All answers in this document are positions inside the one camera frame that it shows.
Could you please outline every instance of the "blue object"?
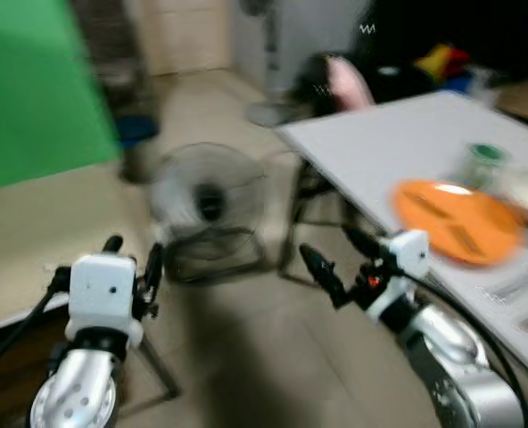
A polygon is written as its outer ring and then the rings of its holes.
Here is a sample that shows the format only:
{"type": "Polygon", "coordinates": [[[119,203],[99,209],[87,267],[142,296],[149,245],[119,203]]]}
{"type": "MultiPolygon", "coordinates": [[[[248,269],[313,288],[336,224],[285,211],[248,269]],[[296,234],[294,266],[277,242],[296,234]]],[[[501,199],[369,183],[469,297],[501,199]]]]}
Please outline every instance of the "blue object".
{"type": "Polygon", "coordinates": [[[121,148],[130,149],[159,134],[157,123],[150,116],[122,116],[115,119],[121,148]]]}
{"type": "Polygon", "coordinates": [[[464,73],[455,78],[449,78],[444,84],[442,84],[441,89],[447,89],[450,91],[458,92],[459,94],[466,95],[468,93],[468,88],[472,82],[472,75],[470,73],[464,73]]]}

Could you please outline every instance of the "white table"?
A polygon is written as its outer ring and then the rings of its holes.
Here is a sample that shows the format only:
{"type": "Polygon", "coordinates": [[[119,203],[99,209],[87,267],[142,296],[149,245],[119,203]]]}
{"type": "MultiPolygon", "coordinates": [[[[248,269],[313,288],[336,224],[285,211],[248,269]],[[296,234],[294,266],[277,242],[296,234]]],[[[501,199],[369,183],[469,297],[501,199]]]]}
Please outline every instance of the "white table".
{"type": "MultiPolygon", "coordinates": [[[[445,178],[467,144],[495,144],[511,154],[512,166],[528,168],[527,126],[448,92],[307,120],[278,132],[388,231],[401,227],[391,204],[396,185],[411,178],[445,178]]],[[[518,280],[527,266],[528,239],[514,258],[494,267],[464,267],[436,254],[431,261],[433,275],[442,285],[528,368],[528,333],[517,327],[528,313],[528,296],[504,306],[484,292],[518,280]]]]}

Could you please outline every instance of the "fan guard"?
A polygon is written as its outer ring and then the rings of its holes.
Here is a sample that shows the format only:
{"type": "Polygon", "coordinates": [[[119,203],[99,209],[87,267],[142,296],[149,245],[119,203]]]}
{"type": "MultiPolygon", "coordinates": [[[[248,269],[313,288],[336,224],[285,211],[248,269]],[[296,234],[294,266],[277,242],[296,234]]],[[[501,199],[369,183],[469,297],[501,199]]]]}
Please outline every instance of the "fan guard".
{"type": "Polygon", "coordinates": [[[197,143],[175,150],[153,184],[153,215],[175,240],[201,236],[181,256],[215,260],[237,252],[264,209],[264,171],[242,152],[223,144],[197,143]]]}

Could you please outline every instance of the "electric fan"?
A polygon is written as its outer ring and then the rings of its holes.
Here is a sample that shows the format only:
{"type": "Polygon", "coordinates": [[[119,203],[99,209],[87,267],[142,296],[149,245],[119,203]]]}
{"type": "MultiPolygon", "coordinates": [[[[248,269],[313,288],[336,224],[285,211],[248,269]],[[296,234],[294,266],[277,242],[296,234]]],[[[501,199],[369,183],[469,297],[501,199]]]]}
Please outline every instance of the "electric fan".
{"type": "Polygon", "coordinates": [[[258,162],[223,144],[191,144],[168,157],[153,184],[152,204],[170,235],[164,257],[170,279],[206,283],[264,268],[255,235],[264,177],[258,162]]]}
{"type": "Polygon", "coordinates": [[[246,118],[261,127],[273,128],[287,122],[292,114],[282,105],[276,93],[276,74],[279,70],[278,54],[278,0],[238,0],[243,12],[248,16],[262,17],[266,38],[266,92],[267,101],[253,103],[248,107],[246,118]]]}

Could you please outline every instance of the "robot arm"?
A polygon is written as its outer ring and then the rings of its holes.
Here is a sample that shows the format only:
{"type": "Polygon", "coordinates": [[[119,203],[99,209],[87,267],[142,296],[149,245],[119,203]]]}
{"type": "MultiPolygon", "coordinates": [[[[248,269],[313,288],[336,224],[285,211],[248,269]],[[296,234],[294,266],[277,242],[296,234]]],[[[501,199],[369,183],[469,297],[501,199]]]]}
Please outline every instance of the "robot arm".
{"type": "Polygon", "coordinates": [[[479,337],[433,304],[417,300],[416,285],[399,274],[422,278],[428,273],[427,233],[404,231],[376,242],[359,231],[346,232],[371,259],[348,291],[335,276],[334,264],[302,245],[306,266],[337,309],[355,302],[373,322],[384,323],[397,335],[410,365],[431,394],[442,426],[523,427],[520,402],[491,370],[479,337]]]}
{"type": "MultiPolygon", "coordinates": [[[[29,427],[115,424],[127,350],[144,345],[140,321],[147,314],[156,315],[162,247],[153,246],[140,284],[135,261],[116,254],[122,240],[114,238],[103,252],[76,261],[62,278],[62,288],[70,294],[65,332],[69,342],[52,358],[48,377],[32,403],[29,427]]],[[[173,398],[177,390],[170,383],[173,398]]]]}

